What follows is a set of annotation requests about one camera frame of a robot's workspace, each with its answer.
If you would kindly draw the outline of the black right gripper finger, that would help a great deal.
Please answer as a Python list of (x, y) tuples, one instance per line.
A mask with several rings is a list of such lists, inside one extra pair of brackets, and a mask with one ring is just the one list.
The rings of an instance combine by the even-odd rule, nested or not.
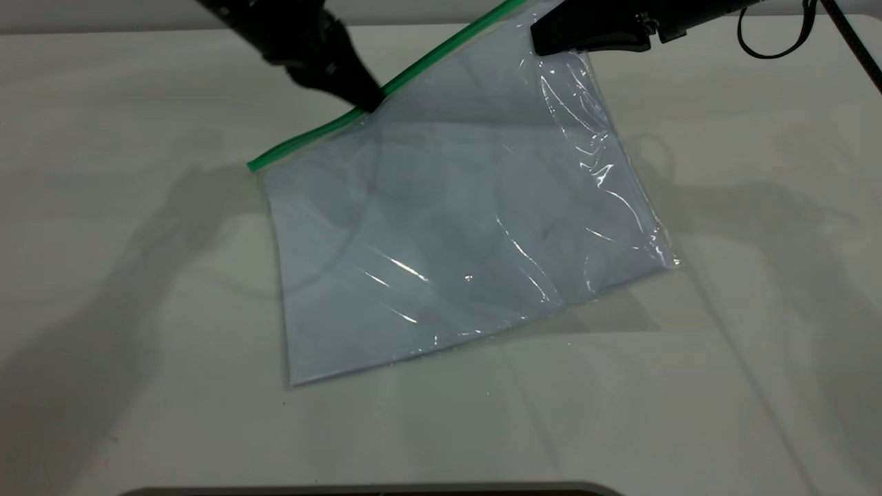
[(531, 26), (533, 52), (628, 51), (651, 48), (637, 1), (564, 1)]

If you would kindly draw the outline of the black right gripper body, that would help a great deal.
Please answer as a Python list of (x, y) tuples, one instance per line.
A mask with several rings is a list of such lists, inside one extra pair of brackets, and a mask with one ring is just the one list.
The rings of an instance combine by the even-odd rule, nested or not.
[(642, 14), (661, 43), (677, 40), (695, 26), (741, 12), (759, 1), (642, 1)]

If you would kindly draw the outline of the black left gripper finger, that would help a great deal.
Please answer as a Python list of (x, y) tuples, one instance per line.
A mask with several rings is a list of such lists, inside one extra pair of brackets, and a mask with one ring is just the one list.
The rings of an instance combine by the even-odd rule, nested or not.
[(324, 31), (325, 59), (322, 63), (327, 82), (325, 91), (356, 109), (375, 112), (387, 95), (362, 62), (340, 19), (330, 18)]
[(338, 97), (356, 109), (372, 113), (377, 110), (377, 81), (363, 67), (338, 67), (326, 70), (289, 67), (289, 76), (297, 85)]

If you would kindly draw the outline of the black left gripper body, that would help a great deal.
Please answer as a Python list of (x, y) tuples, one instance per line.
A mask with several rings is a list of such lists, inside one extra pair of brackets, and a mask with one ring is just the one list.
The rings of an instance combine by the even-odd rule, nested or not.
[(270, 65), (308, 67), (347, 42), (345, 26), (325, 1), (198, 1)]

